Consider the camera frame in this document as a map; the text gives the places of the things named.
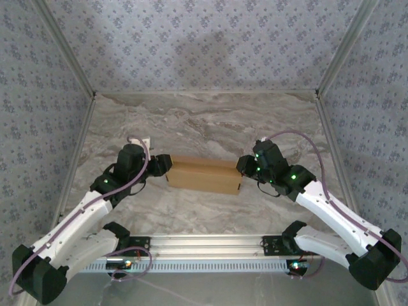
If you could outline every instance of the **patterned wallpaper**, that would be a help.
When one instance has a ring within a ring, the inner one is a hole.
[[[89,100],[28,0],[0,3],[0,305],[11,253],[50,229]]]
[[[381,1],[324,100],[364,218],[408,256],[408,4]],[[400,265],[395,277],[407,274]],[[395,285],[408,305],[408,285]]]
[[[360,2],[47,0],[96,91],[315,89]]]

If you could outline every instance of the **wire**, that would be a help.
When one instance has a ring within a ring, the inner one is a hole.
[[[92,204],[95,204],[96,202],[98,202],[99,200],[103,200],[108,196],[114,195],[116,193],[119,193],[123,190],[125,190],[128,187],[133,186],[139,179],[140,177],[143,175],[143,173],[145,172],[146,168],[147,168],[147,163],[149,162],[148,160],[148,156],[149,156],[149,150],[146,147],[146,144],[143,142],[143,140],[139,139],[138,137],[135,136],[129,136],[127,138],[127,141],[130,142],[130,137],[133,139],[137,139],[142,147],[143,147],[143,151],[145,153],[145,162],[142,166],[142,169],[140,170],[140,172],[137,174],[137,176],[131,180],[130,182],[128,182],[127,184],[123,185],[122,187],[115,189],[113,191],[110,191],[108,193],[105,194],[101,194],[100,196],[98,196],[97,198],[94,198],[93,200],[91,200],[90,202],[88,202],[87,204],[85,204],[82,209],[79,209],[77,212],[75,212],[65,223],[63,223],[61,225],[61,227],[51,236],[50,239],[48,239],[48,241],[46,243],[44,243],[41,247],[38,248],[38,250],[36,252],[34,252],[30,257],[28,257],[28,259],[23,262],[23,264],[21,265],[20,268],[18,268],[18,270],[15,272],[15,275],[13,276],[10,286],[8,288],[8,295],[9,296],[15,296],[20,294],[21,292],[23,292],[24,290],[20,290],[18,292],[14,292],[14,286],[15,283],[17,281],[17,279],[20,277],[21,273],[23,272],[23,270],[28,266],[28,264],[30,262],[32,262],[34,260],[34,258],[36,256],[38,256],[42,251],[45,250],[45,248],[47,247],[47,245],[52,244],[55,239],[79,216],[83,213],[83,211],[87,208],[89,208]]]
[[[296,261],[302,260],[302,258],[305,257],[305,255],[312,255],[312,261],[313,261],[313,253],[312,253],[312,252],[304,252],[304,253],[299,257],[299,259],[296,260]]]
[[[278,194],[276,194],[276,195],[273,195],[273,194],[270,194],[270,193],[268,193],[268,192],[262,190],[262,189],[261,189],[261,186],[259,186],[259,182],[256,182],[256,185],[257,185],[257,187],[258,187],[258,189],[259,189],[260,191],[262,191],[263,193],[265,193],[265,194],[267,194],[267,195],[269,195],[269,196],[273,196],[274,198],[278,198],[278,197],[281,196],[280,193],[278,193]]]
[[[291,275],[291,276],[292,277],[294,277],[294,276],[298,277],[299,279],[309,279],[309,278],[311,278],[313,276],[316,276],[323,269],[325,263],[326,263],[326,258],[321,256],[320,264],[319,264],[318,268],[313,273],[311,273],[309,275],[302,276],[302,275],[297,274],[296,272],[291,271],[291,273],[294,274],[294,275]]]
[[[89,235],[87,236],[87,240],[88,240],[89,237],[92,236],[92,235],[96,235],[96,233],[91,233],[91,234],[89,234]]]
[[[186,302],[188,302],[188,303],[191,303],[191,304],[193,304],[193,305],[204,306],[203,304],[200,304],[200,303],[197,303],[197,302],[195,302],[195,301],[193,301],[193,300],[190,300],[189,298],[186,298],[186,297],[184,297],[184,296],[182,296],[182,295],[179,295],[178,293],[173,292],[173,291],[170,290],[170,289],[166,289],[166,288],[164,288],[164,287],[155,285],[155,284],[153,284],[153,283],[151,283],[151,282],[148,282],[147,280],[145,281],[144,279],[141,279],[141,278],[140,278],[140,277],[146,275],[147,272],[152,268],[152,264],[153,264],[152,254],[149,252],[148,249],[146,249],[146,248],[144,248],[144,247],[128,247],[128,248],[123,249],[123,250],[118,250],[118,251],[115,251],[115,252],[106,254],[105,256],[108,257],[108,256],[119,255],[119,254],[122,254],[122,253],[124,253],[124,252],[133,251],[133,250],[143,251],[144,253],[147,254],[147,256],[149,257],[149,263],[148,263],[146,269],[145,269],[142,273],[140,273],[140,274],[138,274],[138,275],[135,275],[135,276],[132,276],[129,272],[127,272],[127,271],[125,271],[125,270],[120,270],[120,269],[115,270],[115,271],[112,273],[111,281],[113,281],[113,282],[126,282],[126,281],[138,280],[139,282],[142,282],[142,283],[144,283],[144,284],[147,284],[147,285],[149,285],[149,286],[152,286],[153,288],[156,288],[156,289],[158,289],[158,290],[167,292],[167,293],[171,294],[172,296],[175,296],[175,297],[177,297],[177,298],[180,298],[181,300],[184,300],[184,301],[186,301]],[[123,278],[120,278],[120,279],[116,279],[114,275],[117,274],[117,273],[126,274],[127,277],[123,277]]]
[[[352,217],[350,217],[349,215],[347,215],[336,203],[334,203],[331,199],[330,199],[330,195],[329,195],[329,191],[327,189],[327,184],[326,184],[326,174],[324,172],[324,164],[323,164],[323,160],[321,158],[320,152],[317,149],[316,145],[314,144],[314,142],[305,134],[303,134],[300,131],[296,131],[296,130],[286,130],[286,131],[281,131],[279,133],[273,134],[272,136],[268,137],[267,139],[271,139],[273,137],[282,135],[282,134],[297,134],[302,136],[303,138],[305,138],[313,147],[314,152],[317,155],[317,158],[319,159],[319,163],[320,163],[320,168],[321,168],[321,184],[323,187],[323,193],[326,196],[326,199],[328,200],[328,202],[330,203],[330,205],[345,219],[347,219],[349,222],[351,222],[353,225],[355,225],[356,227],[358,227],[359,229],[361,229],[362,231],[364,231],[365,233],[368,233],[370,236],[374,237],[376,240],[380,241],[382,244],[384,244],[385,246],[387,246],[391,251],[393,251],[395,253],[395,255],[397,255],[401,261],[404,263],[405,267],[408,270],[408,260],[407,258],[405,258],[396,248],[394,248],[389,242],[385,241],[385,239],[383,239],[382,237],[380,237],[379,235],[373,233],[372,231],[370,231],[368,228],[366,228],[364,225],[360,224],[359,222],[355,221]],[[387,281],[390,282],[396,282],[399,284],[408,282],[408,274],[405,278],[403,279],[392,279],[387,277],[386,278]]]
[[[124,270],[120,270],[120,269],[115,270],[114,273],[112,273],[112,281],[115,281],[115,282],[126,282],[126,281],[131,281],[131,280],[133,280],[133,279],[138,279],[138,278],[140,278],[140,277],[146,275],[147,272],[152,268],[152,264],[153,264],[152,254],[149,252],[148,249],[146,249],[146,248],[144,248],[144,247],[127,247],[127,248],[125,248],[125,249],[118,250],[118,251],[115,251],[115,252],[106,254],[105,256],[106,256],[106,257],[109,257],[109,256],[119,255],[119,254],[125,253],[125,252],[127,252],[127,251],[143,251],[143,252],[146,253],[147,256],[149,257],[149,263],[148,263],[146,269],[145,269],[141,274],[138,274],[138,275],[135,275],[135,276],[131,276],[131,277],[124,277],[124,278],[121,278],[121,279],[116,279],[116,278],[115,278],[115,274],[116,274],[116,273],[125,273],[126,275],[129,275],[129,274],[128,274],[126,271],[124,271]]]
[[[146,181],[143,183],[142,188],[140,188],[139,190],[137,190],[137,192],[131,193],[131,194],[129,194],[129,195],[130,195],[130,196],[136,196],[140,191],[142,191],[143,189],[145,189],[145,187],[146,187]]]

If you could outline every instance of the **metal extrusion bar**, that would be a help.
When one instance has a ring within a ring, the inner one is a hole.
[[[55,18],[52,16],[50,8],[46,4],[45,0],[31,0],[33,6],[36,8],[38,15],[44,22],[45,27],[48,29],[51,37],[54,39],[58,46],[59,51],[65,58],[68,66],[71,68],[75,78],[78,80],[81,88],[85,91],[88,97],[92,98],[94,93],[81,65],[77,61],[68,41],[59,28]]]
[[[340,42],[340,45],[337,48],[329,67],[326,69],[326,72],[320,81],[319,87],[317,88],[319,91],[319,96],[324,96],[327,93],[330,85],[336,79],[337,74],[346,61],[352,47],[354,46],[354,43],[363,31],[365,24],[370,18],[378,2],[379,0],[363,0],[361,2],[358,11],[356,12],[353,21],[349,26],[349,29],[343,36],[343,39]]]
[[[151,273],[288,272],[286,260],[296,256],[265,256],[262,235],[154,235]],[[99,258],[81,273],[112,272],[108,262],[131,262],[128,272],[142,272],[149,260],[115,256]]]
[[[358,214],[358,206],[354,197],[353,189],[351,188],[349,176],[347,175],[346,168],[343,164],[343,158],[341,156],[339,146],[337,145],[336,136],[332,124],[330,123],[329,115],[326,111],[324,102],[321,101],[321,98],[317,99],[316,107],[323,126],[323,131],[330,147],[331,156],[333,158],[333,163],[335,165],[336,174],[339,178],[340,187],[343,192],[345,202],[349,208]]]
[[[78,140],[76,141],[76,146],[73,152],[73,158],[71,163],[69,164],[68,173],[65,178],[64,185],[62,187],[61,195],[59,197],[59,201],[57,204],[57,208],[55,210],[54,217],[52,219],[51,229],[57,226],[60,218],[60,214],[64,212],[66,202],[68,200],[69,193],[71,191],[71,186],[75,178],[75,173],[77,171],[77,166],[79,162],[79,157],[81,155],[82,147],[84,146],[85,137],[87,136],[89,124],[91,123],[92,114],[95,108],[95,100],[92,98],[91,102],[89,103],[87,112],[85,117],[82,121],[81,130],[78,135]]]

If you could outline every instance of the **black end effector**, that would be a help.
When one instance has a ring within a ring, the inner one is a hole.
[[[13,275],[31,255],[33,255],[33,250],[24,245],[14,250],[12,255]],[[42,259],[36,256],[24,268],[16,284],[41,304],[46,305],[55,300],[65,288],[67,270],[67,266],[60,266],[56,269],[50,265],[49,258]]]
[[[139,145],[129,143],[119,151],[117,162],[111,164],[102,175],[96,178],[91,185],[91,191],[101,194],[116,190],[133,180],[140,172],[145,162],[145,153]],[[144,183],[148,177],[160,177],[164,175],[172,166],[171,157],[168,154],[151,156],[147,168],[140,179],[135,182]],[[115,208],[126,196],[131,193],[132,186],[125,190],[105,198],[109,200]]]
[[[396,231],[389,229],[382,238],[401,252],[401,236]],[[400,258],[380,241],[364,255],[348,254],[346,259],[351,275],[370,290],[377,290],[400,262]]]
[[[244,176],[257,180],[259,183],[269,183],[281,195],[296,201],[304,187],[316,177],[300,165],[289,165],[278,146],[271,140],[256,141],[252,149],[255,157],[247,155],[238,160],[237,170]]]

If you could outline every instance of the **black bracket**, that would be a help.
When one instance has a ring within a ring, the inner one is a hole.
[[[282,236],[263,236],[261,246],[265,256],[300,256],[305,253],[302,250],[293,252],[288,249],[283,243]]]
[[[296,234],[304,226],[306,226],[306,223],[295,221],[283,231],[281,236],[263,236],[261,242],[263,254],[265,256],[300,256],[307,254],[295,242]]]
[[[383,233],[382,239],[401,252],[402,240],[396,231],[389,229]],[[370,290],[377,290],[400,262],[400,258],[380,241],[364,255],[358,257],[352,253],[346,255],[346,259],[354,279]]]
[[[150,250],[150,237],[148,236],[130,236],[128,247],[144,247],[146,250]],[[127,251],[123,252],[122,256],[140,256],[147,257],[148,255],[143,251]]]
[[[12,255],[13,274],[34,254],[32,249],[24,245],[18,246]],[[22,289],[27,291],[33,298],[42,305],[54,301],[65,288],[67,283],[67,266],[54,268],[50,264],[50,258],[45,259],[36,256],[22,271],[17,279]]]

